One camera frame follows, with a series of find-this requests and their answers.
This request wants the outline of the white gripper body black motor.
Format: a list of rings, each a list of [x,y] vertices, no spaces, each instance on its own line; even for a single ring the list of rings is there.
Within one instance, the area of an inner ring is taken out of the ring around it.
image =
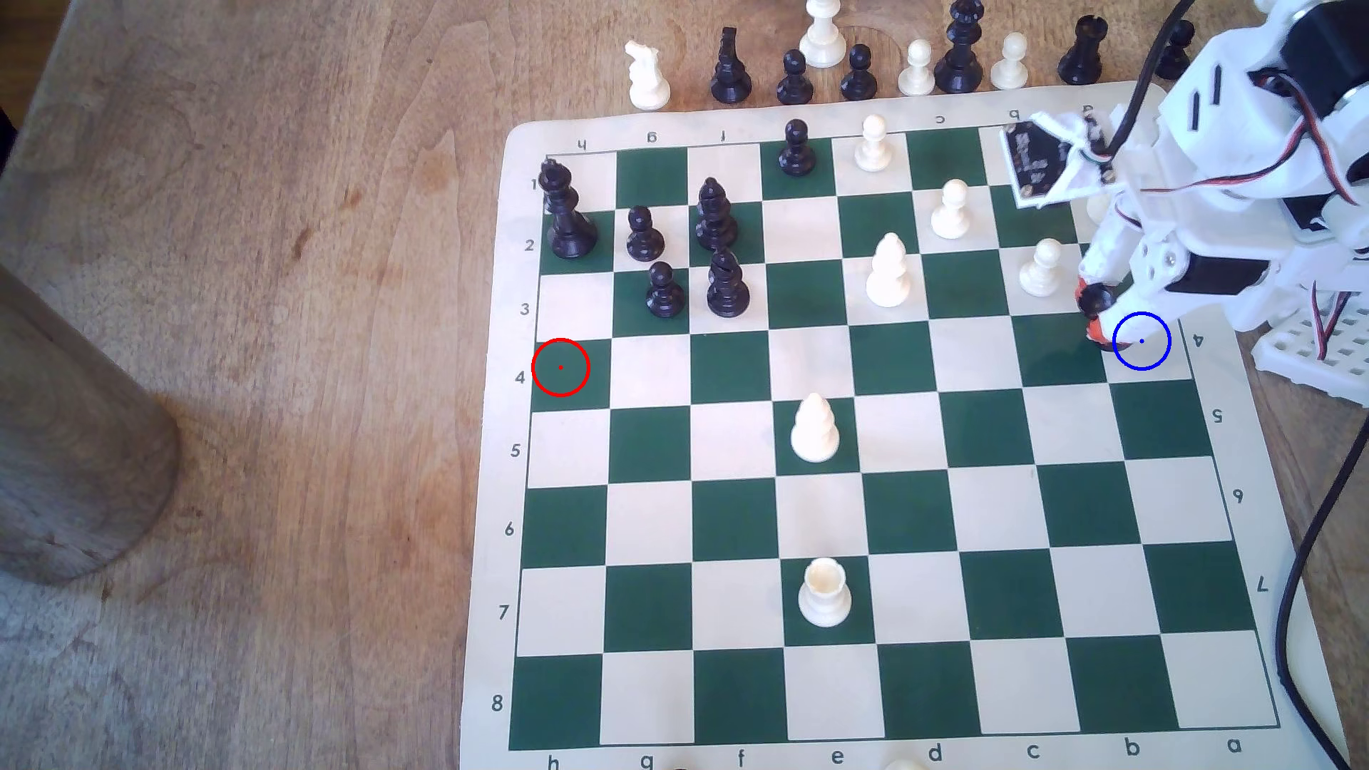
[[[1327,229],[1287,201],[1327,203],[1327,27],[1259,26],[1213,37],[1132,136],[1114,208],[1140,223],[1120,295],[1170,323],[1218,306],[1232,326],[1284,319],[1313,300]]]

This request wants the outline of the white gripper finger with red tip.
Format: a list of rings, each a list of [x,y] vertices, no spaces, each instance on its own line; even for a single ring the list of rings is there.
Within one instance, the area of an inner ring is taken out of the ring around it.
[[[1116,286],[1128,274],[1128,263],[1140,243],[1140,223],[1134,216],[1110,208],[1088,243],[1079,266],[1079,292],[1088,285]]]
[[[1123,297],[1114,286],[1088,286],[1088,341],[1103,351],[1123,351],[1155,334],[1162,340],[1164,323],[1170,322]]]

